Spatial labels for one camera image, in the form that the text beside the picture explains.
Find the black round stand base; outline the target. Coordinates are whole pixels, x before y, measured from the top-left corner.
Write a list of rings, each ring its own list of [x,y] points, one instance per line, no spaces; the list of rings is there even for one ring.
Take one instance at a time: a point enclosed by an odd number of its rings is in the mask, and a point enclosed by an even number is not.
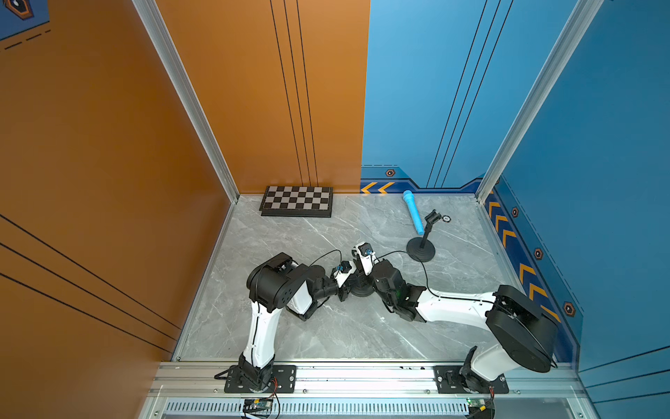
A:
[[[414,237],[408,241],[406,252],[415,261],[429,262],[436,255],[436,248],[427,238]]]

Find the black stand pole with clip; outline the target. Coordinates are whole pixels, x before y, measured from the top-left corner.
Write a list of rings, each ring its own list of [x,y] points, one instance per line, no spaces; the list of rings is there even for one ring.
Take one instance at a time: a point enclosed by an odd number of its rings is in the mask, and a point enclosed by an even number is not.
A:
[[[420,242],[420,248],[424,248],[429,242],[429,234],[433,230],[433,227],[436,223],[442,220],[442,214],[438,213],[436,209],[433,209],[426,217],[426,226],[424,227],[424,234],[422,237],[422,242]]]

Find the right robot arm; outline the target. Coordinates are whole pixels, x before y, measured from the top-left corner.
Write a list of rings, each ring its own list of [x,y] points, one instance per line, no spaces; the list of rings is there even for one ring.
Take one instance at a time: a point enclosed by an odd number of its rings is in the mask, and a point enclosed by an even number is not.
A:
[[[403,279],[390,261],[364,265],[364,274],[385,307],[406,321],[450,322],[487,330],[488,344],[469,350],[456,374],[469,393],[488,393],[517,368],[548,373],[556,366],[558,321],[514,286],[493,293],[434,293]]]

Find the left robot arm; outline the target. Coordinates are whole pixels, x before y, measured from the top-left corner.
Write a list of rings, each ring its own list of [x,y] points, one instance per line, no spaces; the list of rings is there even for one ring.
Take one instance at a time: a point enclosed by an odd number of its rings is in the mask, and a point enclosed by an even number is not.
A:
[[[247,279],[251,300],[251,328],[239,357],[236,373],[246,388],[268,389],[276,357],[278,322],[284,311],[306,321],[327,300],[340,292],[355,266],[344,260],[331,275],[320,265],[296,262],[281,252],[255,268]]]

